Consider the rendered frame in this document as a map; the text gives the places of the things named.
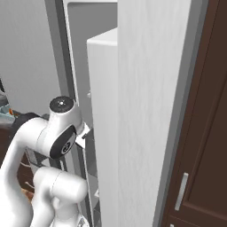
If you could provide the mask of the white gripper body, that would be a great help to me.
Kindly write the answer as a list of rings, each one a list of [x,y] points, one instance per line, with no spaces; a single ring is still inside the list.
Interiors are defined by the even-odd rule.
[[[85,138],[87,136],[87,134],[90,132],[90,128],[89,126],[84,123],[83,124],[83,130],[82,133],[79,134],[75,140],[75,142],[81,147],[84,148],[85,147]]]

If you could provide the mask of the grey fridge door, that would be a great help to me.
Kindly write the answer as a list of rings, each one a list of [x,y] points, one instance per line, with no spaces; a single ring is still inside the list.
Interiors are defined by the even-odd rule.
[[[60,93],[75,98],[88,126],[70,158],[74,170],[89,183],[81,209],[90,227],[102,227],[98,192],[98,171],[90,98],[87,40],[117,27],[116,0],[44,0],[60,83]]]

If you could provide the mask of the dark brown cupboard run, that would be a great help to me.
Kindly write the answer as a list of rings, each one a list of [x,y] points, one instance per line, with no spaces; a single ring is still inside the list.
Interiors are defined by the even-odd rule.
[[[0,167],[10,143],[10,135],[10,125],[0,126]],[[28,157],[24,154],[18,170],[18,180],[22,192],[27,196],[29,201],[31,201],[34,196],[33,176],[34,174],[29,164]]]

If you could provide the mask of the teal container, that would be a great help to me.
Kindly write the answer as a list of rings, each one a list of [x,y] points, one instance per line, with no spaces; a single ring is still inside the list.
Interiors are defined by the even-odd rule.
[[[13,123],[14,117],[9,113],[10,105],[0,106],[0,121],[5,123]]]

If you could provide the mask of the dark brown cupboard door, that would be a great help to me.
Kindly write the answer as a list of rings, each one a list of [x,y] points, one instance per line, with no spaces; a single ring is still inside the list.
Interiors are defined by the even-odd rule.
[[[184,172],[189,176],[175,211]],[[227,221],[227,0],[208,0],[160,227],[170,216]]]

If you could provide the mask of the dark brown drawer front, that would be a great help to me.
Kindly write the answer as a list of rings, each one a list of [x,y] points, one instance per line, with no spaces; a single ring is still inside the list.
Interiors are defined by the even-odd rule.
[[[227,221],[208,220],[205,222],[194,223],[193,221],[185,221],[183,219],[170,216],[163,227],[170,227],[170,225],[173,225],[174,227],[227,227]]]

